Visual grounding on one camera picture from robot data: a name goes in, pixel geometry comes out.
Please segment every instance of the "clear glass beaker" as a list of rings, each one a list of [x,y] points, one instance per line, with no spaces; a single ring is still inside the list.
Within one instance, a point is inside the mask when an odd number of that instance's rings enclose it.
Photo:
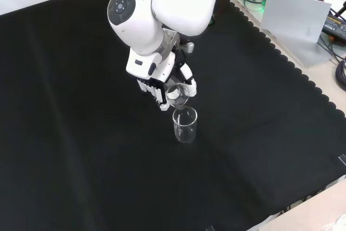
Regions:
[[[184,83],[176,83],[166,90],[167,102],[175,108],[183,107],[189,96],[189,89]]]
[[[192,143],[197,135],[197,112],[192,107],[177,108],[173,112],[174,131],[181,143]]]

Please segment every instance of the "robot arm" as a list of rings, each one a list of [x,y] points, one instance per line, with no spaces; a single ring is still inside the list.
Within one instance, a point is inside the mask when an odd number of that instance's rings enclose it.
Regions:
[[[163,24],[187,36],[201,34],[209,24],[215,0],[152,0],[152,11]]]
[[[150,92],[167,110],[164,85],[173,70],[196,95],[196,82],[184,59],[174,50],[192,52],[193,44],[180,45],[179,34],[201,34],[209,24],[215,0],[110,0],[108,20],[119,38],[130,47],[126,70],[137,77],[143,92]],[[172,30],[163,29],[162,25]]]
[[[188,36],[209,24],[215,0],[110,0],[108,19],[115,33],[139,55],[156,51],[162,23]]]

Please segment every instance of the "black circular joint cap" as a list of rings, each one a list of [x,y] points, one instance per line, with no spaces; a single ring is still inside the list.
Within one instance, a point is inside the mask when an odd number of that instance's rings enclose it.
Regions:
[[[113,11],[116,14],[121,14],[125,11],[125,9],[128,7],[127,0],[115,0],[113,5]]]
[[[135,11],[136,0],[110,0],[108,18],[114,25],[127,21]]]

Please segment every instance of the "table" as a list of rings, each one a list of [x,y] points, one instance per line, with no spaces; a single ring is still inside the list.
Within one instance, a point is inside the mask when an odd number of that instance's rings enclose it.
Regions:
[[[344,115],[227,0],[193,39],[199,130],[179,145],[108,1],[0,20],[2,229],[244,231],[342,175]]]
[[[277,217],[258,231],[316,231],[346,214],[346,180]]]

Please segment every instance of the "black cloth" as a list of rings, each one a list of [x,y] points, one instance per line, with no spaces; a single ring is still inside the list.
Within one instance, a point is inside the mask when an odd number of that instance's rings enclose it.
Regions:
[[[247,230],[344,169],[344,114],[229,0],[193,38],[193,144],[142,95],[109,0],[0,19],[2,230]]]

